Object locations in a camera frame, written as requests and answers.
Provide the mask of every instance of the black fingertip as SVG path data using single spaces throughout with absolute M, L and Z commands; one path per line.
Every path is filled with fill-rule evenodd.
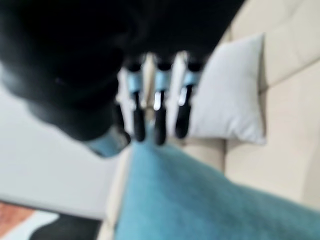
M 191 106 L 188 104 L 179 107 L 175 124 L 175 135 L 179 139 L 185 138 L 188 134 L 190 112 Z
M 141 108 L 133 111 L 134 136 L 138 142 L 146 138 L 145 113 Z
M 124 129 L 125 128 L 124 116 L 122 114 L 121 105 L 118 102 L 114 104 L 112 115 L 113 115 L 114 124 L 118 128 Z
M 163 145 L 167 138 L 166 115 L 165 108 L 155 111 L 154 142 L 159 146 Z

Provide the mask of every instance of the cushion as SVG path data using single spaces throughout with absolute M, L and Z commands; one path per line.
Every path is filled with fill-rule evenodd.
M 225 172 L 230 179 L 296 202 L 306 201 L 304 192 L 311 184 L 312 194 L 318 196 L 313 199 L 320 199 L 320 187 L 316 186 L 319 169 L 313 169 L 320 161 L 316 157 L 320 142 L 319 78 L 318 61 L 261 95 L 267 144 L 260 147 L 228 141 Z M 313 171 L 318 174 L 307 178 Z M 313 204 L 319 207 L 319 201 Z
M 320 58 L 319 9 L 318 0 L 249 0 L 243 6 L 231 24 L 231 35 L 237 40 L 265 32 L 263 89 Z
M 292 16 L 303 1 L 246 0 L 231 24 L 232 39 L 238 40 L 276 28 Z
M 238 138 L 264 143 L 258 101 L 262 45 L 263 36 L 256 35 L 216 49 L 206 64 L 192 101 L 190 137 Z M 179 85 L 175 81 L 171 99 L 177 99 L 177 89 Z M 177 103 L 169 100 L 168 128 L 171 134 L 175 132 L 177 108 Z
M 237 186 L 171 145 L 133 144 L 115 240 L 315 240 L 320 214 Z

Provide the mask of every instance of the prosthetic hand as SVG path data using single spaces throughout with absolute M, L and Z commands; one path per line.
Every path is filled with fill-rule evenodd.
M 177 136 L 183 138 L 188 132 L 189 99 L 205 63 L 203 56 L 213 51 L 243 1 L 3 0 L 2 81 L 26 101 L 37 118 L 110 157 L 130 142 L 115 101 L 120 68 L 126 67 L 129 77 L 135 79 L 128 81 L 129 94 L 135 105 L 136 139 L 143 141 L 140 57 L 147 52 L 158 56 L 155 141 L 163 144 L 171 56 L 188 51 L 176 127 Z M 189 68 L 193 59 L 199 69 Z M 162 69 L 162 63 L 168 69 Z

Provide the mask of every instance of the black object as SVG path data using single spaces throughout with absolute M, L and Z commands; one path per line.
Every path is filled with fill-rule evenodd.
M 155 111 L 154 141 L 159 146 L 163 145 L 167 138 L 166 116 L 167 110 L 164 107 Z
M 37 229 L 29 240 L 96 240 L 101 221 L 61 214 Z
M 146 138 L 145 111 L 141 108 L 139 93 L 134 94 L 135 109 L 133 110 L 133 128 L 134 136 L 138 142 L 142 142 Z
M 153 62 L 156 64 L 157 73 L 171 71 L 172 64 L 175 60 L 176 54 L 154 54 Z M 167 110 L 165 105 L 166 93 L 169 91 L 171 79 L 165 80 L 168 86 L 162 86 L 161 89 L 156 89 L 154 93 L 154 141 L 157 145 L 163 145 L 167 138 Z
M 2 80 L 74 139 L 102 136 L 127 56 L 210 53 L 244 0 L 3 0 Z
M 183 139 L 188 134 L 191 113 L 190 98 L 192 96 L 192 91 L 192 85 L 187 85 L 181 90 L 178 115 L 175 124 L 175 134 L 179 139 Z
M 167 138 L 167 126 L 166 126 L 166 117 L 167 110 L 164 105 L 165 100 L 165 91 L 156 92 L 155 103 L 154 103 L 154 141 L 157 145 L 163 145 Z
M 122 114 L 121 105 L 117 101 L 114 103 L 114 107 L 113 107 L 113 120 L 114 120 L 114 124 L 117 127 L 121 129 L 125 129 L 125 121 L 124 121 L 124 116 Z

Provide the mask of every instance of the sofa cushion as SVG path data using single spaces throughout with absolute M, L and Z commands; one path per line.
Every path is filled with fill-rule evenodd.
M 182 150 L 200 162 L 224 172 L 225 143 L 222 139 L 188 138 Z
M 319 0 L 249 0 L 234 19 L 232 40 L 266 32 L 263 90 L 320 58 L 319 9 Z
M 315 158 L 320 141 L 319 79 L 320 61 L 261 95 L 267 144 L 229 141 L 225 160 L 229 178 L 304 203 L 306 184 L 313 184 L 312 194 L 320 199 L 320 186 L 315 185 L 320 175 L 313 173 L 306 181 L 312 166 L 320 162 Z
M 247 0 L 231 24 L 232 40 L 272 30 L 289 17 L 289 6 L 283 0 Z

